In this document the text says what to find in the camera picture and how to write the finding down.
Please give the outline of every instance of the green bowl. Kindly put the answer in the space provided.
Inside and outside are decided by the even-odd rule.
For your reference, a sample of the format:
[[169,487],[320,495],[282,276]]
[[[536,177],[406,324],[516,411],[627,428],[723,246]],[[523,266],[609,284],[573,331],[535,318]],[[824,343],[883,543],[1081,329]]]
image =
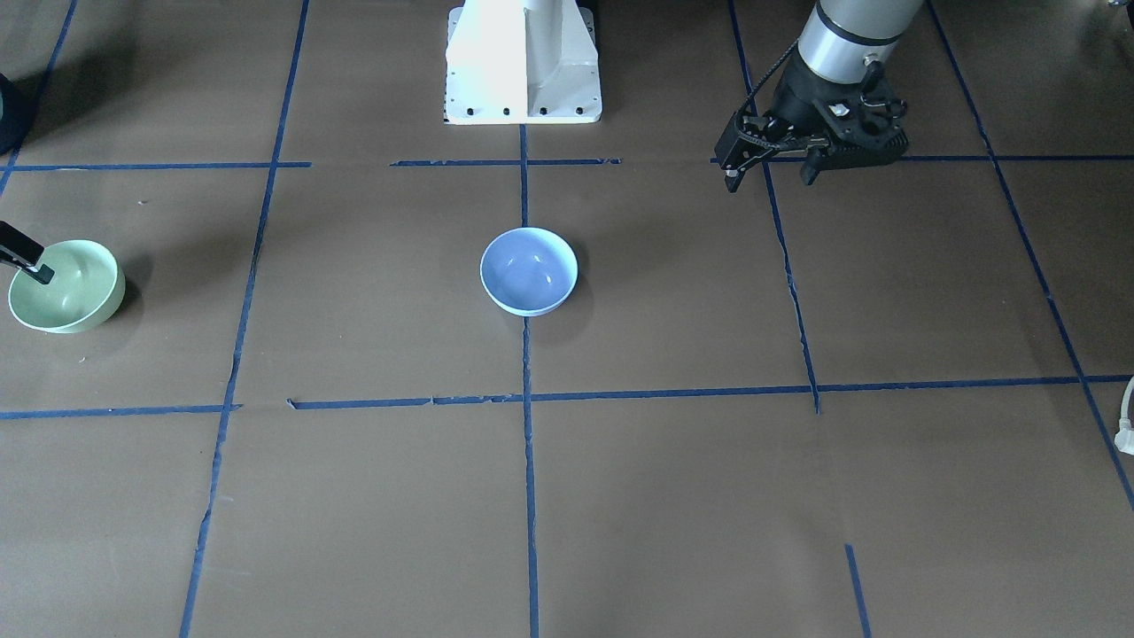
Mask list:
[[19,271],[8,288],[8,307],[28,329],[82,333],[105,322],[122,303],[126,277],[101,244],[59,241],[43,249],[40,263],[56,271],[50,283]]

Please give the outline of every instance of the gray cylinder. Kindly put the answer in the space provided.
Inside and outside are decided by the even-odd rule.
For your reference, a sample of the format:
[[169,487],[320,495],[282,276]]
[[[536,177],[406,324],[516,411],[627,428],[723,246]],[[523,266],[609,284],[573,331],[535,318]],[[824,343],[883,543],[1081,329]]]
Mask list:
[[799,35],[799,56],[815,75],[856,84],[870,60],[886,61],[922,0],[820,0]]
[[846,31],[870,40],[902,35],[922,0],[819,0],[827,17]]

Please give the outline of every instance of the bowl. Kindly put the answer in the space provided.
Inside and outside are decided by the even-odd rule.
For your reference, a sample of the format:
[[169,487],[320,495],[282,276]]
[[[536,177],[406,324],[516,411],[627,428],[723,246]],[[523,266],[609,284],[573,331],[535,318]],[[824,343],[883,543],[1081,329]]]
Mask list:
[[543,228],[514,228],[481,257],[481,283],[500,307],[539,316],[559,307],[575,289],[578,260],[567,241]]
[[50,283],[19,271],[8,288],[8,307],[28,329],[82,333],[105,322],[122,303],[126,277],[101,244],[86,239],[51,244],[40,263],[56,271]]

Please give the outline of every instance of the bowl rim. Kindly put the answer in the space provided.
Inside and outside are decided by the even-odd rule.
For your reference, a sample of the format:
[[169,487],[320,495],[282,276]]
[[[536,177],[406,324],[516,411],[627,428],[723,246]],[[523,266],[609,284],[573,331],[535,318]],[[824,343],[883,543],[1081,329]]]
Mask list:
[[43,332],[49,332],[49,333],[57,333],[57,332],[66,331],[67,329],[73,329],[73,327],[82,324],[83,322],[86,322],[87,318],[90,318],[94,314],[98,314],[99,311],[101,311],[107,305],[107,301],[110,300],[110,297],[113,296],[115,288],[118,287],[118,281],[124,277],[124,273],[122,273],[121,265],[119,265],[118,260],[115,257],[115,254],[110,252],[110,248],[108,248],[107,246],[100,244],[99,241],[92,240],[92,239],[65,239],[62,241],[57,241],[57,243],[51,244],[51,245],[46,246],[45,248],[43,248],[43,254],[46,255],[48,250],[50,250],[51,248],[60,248],[60,249],[62,249],[62,248],[67,248],[69,246],[76,246],[76,247],[81,246],[84,249],[86,249],[86,248],[94,248],[95,252],[103,253],[101,256],[105,256],[105,257],[108,257],[110,260],[109,261],[109,265],[110,265],[110,269],[113,270],[113,272],[115,272],[115,278],[110,282],[110,286],[107,289],[107,294],[102,295],[102,298],[99,300],[99,303],[96,303],[94,305],[94,309],[92,309],[91,312],[87,312],[86,314],[84,314],[83,316],[76,318],[76,321],[74,321],[74,322],[71,322],[69,324],[61,324],[61,325],[58,325],[58,326],[37,326],[35,324],[29,324],[29,323],[25,322],[24,317],[20,316],[19,313],[16,311],[16,306],[12,305],[12,303],[11,303],[11,292],[16,288],[17,281],[20,280],[20,277],[26,277],[28,279],[32,278],[31,274],[28,274],[27,272],[24,272],[23,270],[20,270],[18,272],[16,272],[16,275],[12,277],[12,279],[11,279],[11,283],[8,284],[8,309],[11,312],[11,315],[16,317],[16,321],[19,322],[20,324],[23,324],[24,326],[27,326],[28,329],[33,329],[33,330],[36,330],[36,331],[43,331]]
[[[488,258],[489,252],[492,249],[492,246],[497,244],[497,241],[514,233],[535,235],[545,239],[550,239],[552,243],[561,244],[562,247],[567,248],[567,254],[570,255],[568,264],[570,265],[572,270],[572,280],[570,284],[567,286],[567,291],[564,292],[562,296],[560,296],[558,299],[556,299],[555,303],[531,309],[523,307],[514,307],[500,300],[494,294],[492,294],[492,290],[489,289],[489,283],[488,281],[484,280],[484,264],[485,260]],[[538,226],[521,226],[518,228],[511,228],[509,230],[505,230],[503,232],[497,235],[494,239],[489,241],[489,245],[484,248],[484,252],[481,254],[480,275],[481,275],[481,286],[484,287],[484,291],[488,292],[489,297],[491,297],[497,305],[510,312],[511,314],[516,314],[518,316],[539,316],[540,314],[545,314],[548,312],[551,312],[556,307],[559,307],[565,300],[567,300],[567,297],[569,297],[570,294],[575,290],[575,284],[578,283],[578,255],[575,254],[575,248],[573,248],[570,244],[567,243],[567,239],[564,239],[555,231],[548,230],[547,228],[540,228]]]

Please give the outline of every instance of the black object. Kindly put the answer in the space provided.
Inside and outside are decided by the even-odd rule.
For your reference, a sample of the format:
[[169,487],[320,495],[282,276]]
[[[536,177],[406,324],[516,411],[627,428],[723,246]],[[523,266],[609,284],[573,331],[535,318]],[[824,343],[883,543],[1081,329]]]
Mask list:
[[0,75],[0,153],[7,153],[32,126],[32,103],[7,77]]
[[[756,117],[753,97],[786,61],[772,107]],[[799,176],[811,185],[823,170],[885,165],[909,147],[902,129],[906,103],[874,60],[858,84],[837,84],[815,75],[793,44],[733,113],[714,148],[725,186],[735,193],[745,172],[772,156],[806,153]]]
[[7,263],[27,272],[41,283],[50,283],[56,271],[46,265],[36,266],[43,256],[43,246],[7,221],[0,221],[0,263]]

